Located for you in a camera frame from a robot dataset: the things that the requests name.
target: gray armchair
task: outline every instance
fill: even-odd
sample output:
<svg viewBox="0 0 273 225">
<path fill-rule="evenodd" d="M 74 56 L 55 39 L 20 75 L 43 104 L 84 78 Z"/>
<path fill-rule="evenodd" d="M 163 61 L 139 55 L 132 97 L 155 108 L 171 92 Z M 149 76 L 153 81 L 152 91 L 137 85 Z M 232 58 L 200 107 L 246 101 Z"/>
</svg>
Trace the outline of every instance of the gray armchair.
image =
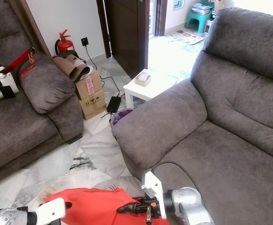
<svg viewBox="0 0 273 225">
<path fill-rule="evenodd" d="M 181 164 L 215 224 L 273 225 L 273 16 L 220 10 L 191 78 L 112 132 L 139 179 L 157 162 Z M 164 190 L 194 187 L 175 165 L 155 172 Z"/>
<path fill-rule="evenodd" d="M 0 0 L 0 64 L 7 67 L 32 44 L 11 7 Z M 73 82 L 43 53 L 24 77 L 26 61 L 12 75 L 20 90 L 0 99 L 0 179 L 83 131 Z"/>
</svg>

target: red fire extinguisher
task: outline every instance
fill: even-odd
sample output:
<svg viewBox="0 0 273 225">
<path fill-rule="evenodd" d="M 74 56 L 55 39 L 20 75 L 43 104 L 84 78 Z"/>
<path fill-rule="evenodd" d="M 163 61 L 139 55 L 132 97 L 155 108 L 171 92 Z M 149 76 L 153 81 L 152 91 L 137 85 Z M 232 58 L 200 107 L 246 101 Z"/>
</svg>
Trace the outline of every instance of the red fire extinguisher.
<svg viewBox="0 0 273 225">
<path fill-rule="evenodd" d="M 55 42 L 55 53 L 58 55 L 58 50 L 61 52 L 65 52 L 68 50 L 75 50 L 73 42 L 70 40 L 66 40 L 66 37 L 70 37 L 70 35 L 64 35 L 68 29 L 64 30 L 62 33 L 60 33 L 60 39 L 57 39 Z"/>
</svg>

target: wall socket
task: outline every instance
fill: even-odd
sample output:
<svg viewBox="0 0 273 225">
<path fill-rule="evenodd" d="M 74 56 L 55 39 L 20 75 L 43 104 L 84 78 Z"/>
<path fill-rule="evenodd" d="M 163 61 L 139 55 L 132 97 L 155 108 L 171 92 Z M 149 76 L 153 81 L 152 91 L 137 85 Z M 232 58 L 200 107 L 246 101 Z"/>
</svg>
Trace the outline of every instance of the wall socket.
<svg viewBox="0 0 273 225">
<path fill-rule="evenodd" d="M 87 37 L 82 38 L 82 39 L 81 39 L 81 43 L 82 43 L 82 46 L 88 45 L 88 44 L 89 44 L 88 38 L 87 38 Z"/>
</svg>

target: dark wooden door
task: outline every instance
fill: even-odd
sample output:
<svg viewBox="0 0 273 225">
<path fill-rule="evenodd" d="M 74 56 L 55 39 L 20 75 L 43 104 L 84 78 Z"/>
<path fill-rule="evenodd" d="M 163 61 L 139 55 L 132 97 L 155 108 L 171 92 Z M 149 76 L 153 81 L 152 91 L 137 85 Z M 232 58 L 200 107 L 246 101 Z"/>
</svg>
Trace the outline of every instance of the dark wooden door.
<svg viewBox="0 0 273 225">
<path fill-rule="evenodd" d="M 134 78 L 148 68 L 150 0 L 104 0 L 111 51 Z"/>
</svg>

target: small white table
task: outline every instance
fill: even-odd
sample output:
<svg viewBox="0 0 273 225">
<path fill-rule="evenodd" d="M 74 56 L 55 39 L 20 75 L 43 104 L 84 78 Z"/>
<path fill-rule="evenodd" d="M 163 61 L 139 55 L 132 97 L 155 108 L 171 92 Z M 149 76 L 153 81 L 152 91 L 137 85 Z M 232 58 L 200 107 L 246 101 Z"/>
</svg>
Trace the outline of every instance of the small white table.
<svg viewBox="0 0 273 225">
<path fill-rule="evenodd" d="M 134 96 L 145 101 L 149 101 L 150 99 L 154 98 L 165 90 L 171 88 L 174 84 L 177 83 L 178 80 L 177 78 L 160 75 L 159 73 L 151 72 L 147 69 L 144 69 L 143 71 L 147 71 L 151 76 L 151 81 L 146 87 L 136 84 L 136 78 L 130 81 L 127 85 L 123 86 L 126 99 L 126 108 L 128 109 L 134 108 Z"/>
</svg>

